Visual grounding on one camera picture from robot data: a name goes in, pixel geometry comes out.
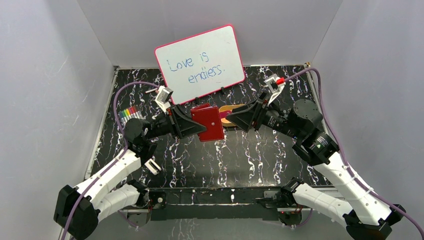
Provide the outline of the red card holder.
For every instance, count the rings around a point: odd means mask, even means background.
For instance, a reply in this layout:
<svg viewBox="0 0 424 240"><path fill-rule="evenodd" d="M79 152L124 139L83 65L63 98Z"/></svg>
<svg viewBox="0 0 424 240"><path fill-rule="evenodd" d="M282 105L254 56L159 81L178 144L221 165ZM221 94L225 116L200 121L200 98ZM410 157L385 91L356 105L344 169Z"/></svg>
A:
<svg viewBox="0 0 424 240"><path fill-rule="evenodd" d="M220 112L217 106L206 103L192 108L190 113L195 122L206 127L206 131L197 134L201 142L218 141L225 138L222 119L231 113L230 110Z"/></svg>

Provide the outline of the orange oval tray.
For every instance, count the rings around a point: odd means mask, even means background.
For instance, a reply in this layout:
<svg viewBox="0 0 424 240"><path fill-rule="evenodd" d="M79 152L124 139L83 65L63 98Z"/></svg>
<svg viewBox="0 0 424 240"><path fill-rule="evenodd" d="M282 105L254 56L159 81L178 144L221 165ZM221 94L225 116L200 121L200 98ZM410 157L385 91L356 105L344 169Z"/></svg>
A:
<svg viewBox="0 0 424 240"><path fill-rule="evenodd" d="M221 106L218 109L220 120L221 120L221 125L222 125L223 128L234 128L234 127L236 127L236 125L233 124L232 122L230 122L229 120L227 120L226 117L227 117L227 115L231 114L234 109L239 108L241 106L243 106L243 104L224 105L224 106Z"/></svg>

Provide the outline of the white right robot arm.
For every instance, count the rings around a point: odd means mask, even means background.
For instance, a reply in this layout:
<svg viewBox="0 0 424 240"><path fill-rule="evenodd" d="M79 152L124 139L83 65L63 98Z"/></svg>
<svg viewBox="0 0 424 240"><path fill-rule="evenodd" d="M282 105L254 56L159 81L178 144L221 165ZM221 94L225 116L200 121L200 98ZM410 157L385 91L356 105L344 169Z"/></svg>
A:
<svg viewBox="0 0 424 240"><path fill-rule="evenodd" d="M343 226L355 240L385 240L392 226L402 219L401 205L389 206L378 199L342 161L337 143L318 127L323 116L313 101L297 100L283 112L263 93L257 100L235 108L226 119L245 132L267 126L291 137L294 152L342 195L342 199L335 198L294 177L273 196L274 203L313 208Z"/></svg>

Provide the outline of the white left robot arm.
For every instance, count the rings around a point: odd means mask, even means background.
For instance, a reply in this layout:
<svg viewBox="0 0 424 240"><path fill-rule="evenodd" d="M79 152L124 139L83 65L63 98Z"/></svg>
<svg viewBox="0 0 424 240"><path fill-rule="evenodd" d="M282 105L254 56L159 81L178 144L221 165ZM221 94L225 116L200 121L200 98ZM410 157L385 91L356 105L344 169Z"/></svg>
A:
<svg viewBox="0 0 424 240"><path fill-rule="evenodd" d="M58 193L53 220L63 228L61 239L89 237L101 220L124 207L144 208L149 203L146 187L136 180L114 189L134 171L145 167L153 175L162 168L154 161L157 144L152 139L171 135L183 139L207 131L207 124L194 113L210 107L208 103L185 113L179 104L166 104L164 112L152 121L132 117L124 125L126 146L95 175L77 184L65 185Z"/></svg>

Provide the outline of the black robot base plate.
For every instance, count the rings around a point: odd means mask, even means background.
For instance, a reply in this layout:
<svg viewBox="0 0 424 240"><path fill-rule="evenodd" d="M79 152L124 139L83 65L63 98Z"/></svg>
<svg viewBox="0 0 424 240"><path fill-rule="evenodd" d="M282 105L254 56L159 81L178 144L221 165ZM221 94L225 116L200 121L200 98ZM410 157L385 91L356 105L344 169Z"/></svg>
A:
<svg viewBox="0 0 424 240"><path fill-rule="evenodd" d="M180 219L259 219L298 226L311 217L311 208L284 199L280 187L152 188L146 206L122 212L138 223Z"/></svg>

